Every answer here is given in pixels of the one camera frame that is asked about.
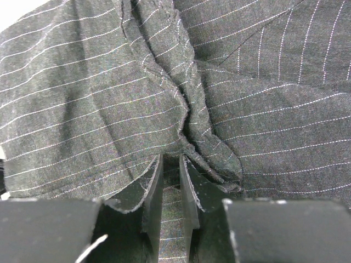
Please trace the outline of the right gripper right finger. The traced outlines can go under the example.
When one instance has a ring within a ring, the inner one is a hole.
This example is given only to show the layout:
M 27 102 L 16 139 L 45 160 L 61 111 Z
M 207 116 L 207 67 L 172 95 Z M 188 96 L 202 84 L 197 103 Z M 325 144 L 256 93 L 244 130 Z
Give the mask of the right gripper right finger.
M 350 262 L 350 210 L 331 199 L 231 198 L 180 156 L 188 262 Z

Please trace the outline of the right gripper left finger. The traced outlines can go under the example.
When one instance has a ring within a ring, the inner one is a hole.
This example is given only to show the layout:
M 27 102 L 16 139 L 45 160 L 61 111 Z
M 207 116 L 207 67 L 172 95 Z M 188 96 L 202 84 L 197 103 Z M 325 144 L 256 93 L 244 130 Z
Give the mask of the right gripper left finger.
M 163 157 L 107 200 L 1 193 L 1 262 L 157 262 Z

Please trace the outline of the black pinstriped long sleeve shirt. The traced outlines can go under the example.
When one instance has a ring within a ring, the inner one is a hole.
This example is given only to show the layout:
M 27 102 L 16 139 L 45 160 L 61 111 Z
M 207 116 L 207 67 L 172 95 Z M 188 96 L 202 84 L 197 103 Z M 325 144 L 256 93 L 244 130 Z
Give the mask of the black pinstriped long sleeve shirt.
M 180 156 L 231 198 L 350 210 L 350 1 L 45 1 L 1 31 L 1 193 L 107 200 Z

